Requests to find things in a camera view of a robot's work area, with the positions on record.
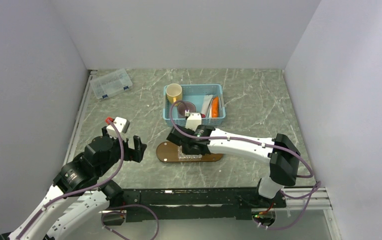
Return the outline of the brown oval wooden tray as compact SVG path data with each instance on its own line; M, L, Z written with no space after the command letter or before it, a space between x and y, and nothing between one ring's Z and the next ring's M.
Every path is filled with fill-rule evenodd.
M217 162L223 158L223 154L205 154L199 161L179 161L178 147L170 141L160 143L156 148L156 156L163 163L193 163L193 162Z

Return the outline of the purple mug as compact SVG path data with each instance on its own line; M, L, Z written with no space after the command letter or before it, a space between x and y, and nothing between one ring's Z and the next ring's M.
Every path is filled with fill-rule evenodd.
M186 118L196 113L200 113L202 118L206 117L205 114L203 114L200 111L197 111L196 106L192 102L189 102L189 101L180 102L177 106L177 114L179 118Z

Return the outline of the light blue plastic basket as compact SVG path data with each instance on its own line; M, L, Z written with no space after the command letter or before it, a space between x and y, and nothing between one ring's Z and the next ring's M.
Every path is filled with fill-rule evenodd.
M164 86L163 94L164 94L164 101L163 101L163 110L162 110L162 117L165 120L168 127L172 127L172 122L169 119L169 112L171 103L169 103L167 97L166 97L166 86ZM204 96L205 95L213 95L214 97L223 96L223 89L220 84L181 84L182 87L182 100L185 102L191 102L196 106L196 109L198 112L201 111ZM223 107L223 118L203 118L202 123L204 125L209 126L220 126L223 122L223 120L226 117L226 110L225 110L225 103ZM177 125L185 127L186 120L185 118L179 118L177 108L173 108L172 112L173 120Z

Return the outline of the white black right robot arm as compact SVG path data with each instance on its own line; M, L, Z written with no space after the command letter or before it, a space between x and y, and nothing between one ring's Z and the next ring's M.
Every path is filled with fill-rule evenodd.
M268 175L260 179L254 194L255 203L261 208L268 207L283 187L296 185L301 153L284 134L250 137L201 124L196 130L173 127L166 139L181 147L186 155L230 154L267 164Z

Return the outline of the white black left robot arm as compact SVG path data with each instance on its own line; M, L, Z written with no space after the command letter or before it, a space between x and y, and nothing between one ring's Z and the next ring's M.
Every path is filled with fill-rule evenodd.
M65 164L44 199L16 230L0 240L60 240L90 214L125 204L124 190L112 179L98 183L120 159L140 163L147 148L139 136L128 140L108 134L95 137L73 161Z

